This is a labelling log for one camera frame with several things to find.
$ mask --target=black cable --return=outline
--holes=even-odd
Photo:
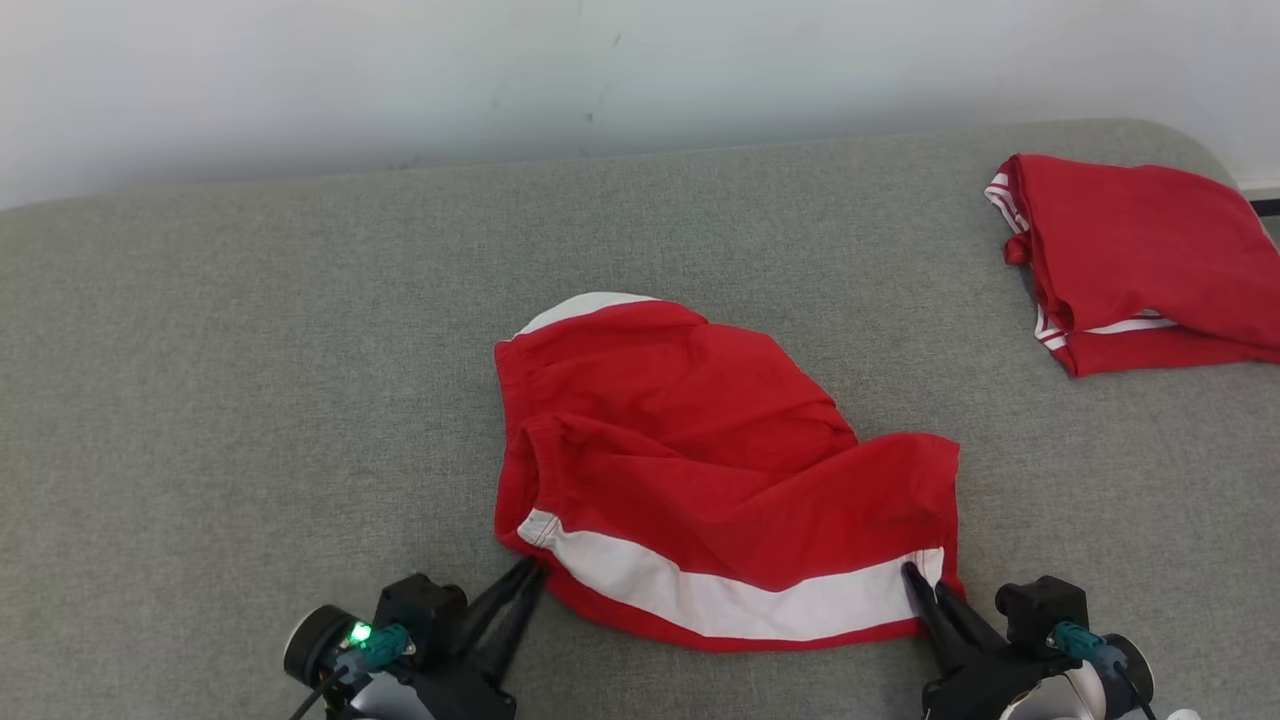
[[[320,684],[316,685],[316,689],[311,691],[311,694],[308,694],[307,700],[302,701],[302,705],[300,705],[298,708],[293,711],[293,715],[289,716],[289,720],[302,720],[302,716],[307,714],[307,710],[311,710],[311,706],[315,705],[317,700],[320,700],[320,696],[323,696],[326,689],[332,688],[333,684],[338,682],[338,678],[346,674],[347,669],[343,667],[337,673],[330,673],[329,676],[325,678],[324,680],[320,680]]]
[[[1249,202],[1253,205],[1253,211],[1258,214],[1260,218],[1271,218],[1280,215],[1280,197],[1272,200],[1254,200]]]
[[[1116,673],[1120,674],[1120,679],[1124,680],[1126,685],[1129,685],[1130,691],[1133,691],[1133,697],[1138,700],[1138,707],[1140,707],[1142,711],[1147,714],[1147,720],[1156,720],[1156,714],[1151,711],[1151,706],[1147,705],[1147,701],[1142,698],[1142,693],[1138,692],[1138,685],[1133,684],[1133,678],[1130,678],[1129,673],[1125,671],[1124,665],[1121,665],[1120,661],[1116,660],[1112,667],[1116,669]]]

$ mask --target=folded red shorts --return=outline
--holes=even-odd
[[[1029,264],[1036,338],[1075,377],[1280,361],[1280,254],[1235,190],[1161,168],[1014,155],[986,190]]]
[[[956,577],[959,447],[859,442],[765,334],[595,292],[497,347],[495,532],[580,615],[704,651],[918,632],[901,568]]]

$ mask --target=teal connector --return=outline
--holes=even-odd
[[[388,625],[374,630],[367,639],[338,656],[333,671],[339,674],[343,684],[349,685],[370,673],[387,667],[404,655],[407,647],[408,630],[401,625]]]
[[[1053,626],[1053,642],[1062,655],[1076,660],[1093,662],[1107,647],[1107,641],[1094,635],[1075,623],[1059,623]]]

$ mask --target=white wall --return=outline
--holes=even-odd
[[[0,206],[1100,115],[1280,187],[1280,3],[0,0]]]

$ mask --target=gray couch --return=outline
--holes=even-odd
[[[1226,179],[1096,120],[0,214],[0,716],[283,719],[311,607],[488,584],[512,561],[493,343],[594,290],[773,334],[863,437],[960,442],[988,619],[1057,574],[1146,651],[1161,717],[1274,716],[1280,369],[1070,379],[982,196],[1016,151]],[[525,719],[914,719],[933,674],[920,638],[710,656],[549,600],[509,687]]]

